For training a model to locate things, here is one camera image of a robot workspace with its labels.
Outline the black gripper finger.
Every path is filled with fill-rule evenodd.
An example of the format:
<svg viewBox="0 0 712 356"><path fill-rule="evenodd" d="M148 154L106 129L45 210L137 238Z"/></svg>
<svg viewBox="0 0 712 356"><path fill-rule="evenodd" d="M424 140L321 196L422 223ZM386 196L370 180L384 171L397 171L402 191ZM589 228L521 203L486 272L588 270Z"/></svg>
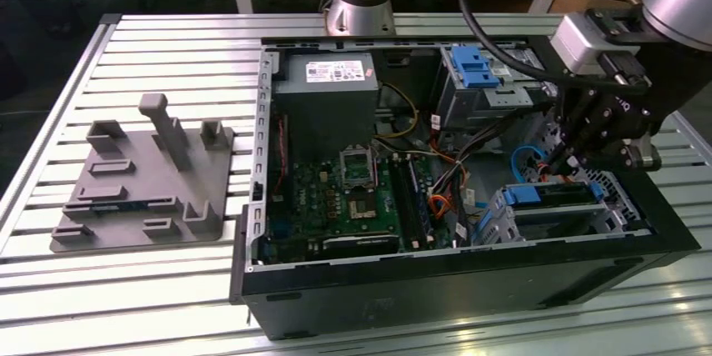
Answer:
<svg viewBox="0 0 712 356"><path fill-rule="evenodd" d="M548 156L553 175L572 171L569 159L580 160L589 139L601 132L609 120L609 108L601 106L601 94L594 89L568 89L556 105L560 143Z"/></svg>
<svg viewBox="0 0 712 356"><path fill-rule="evenodd" d="M569 157L586 170L618 173L652 172L661 168L661 156L650 137L614 140L600 149L576 149Z"/></svg>

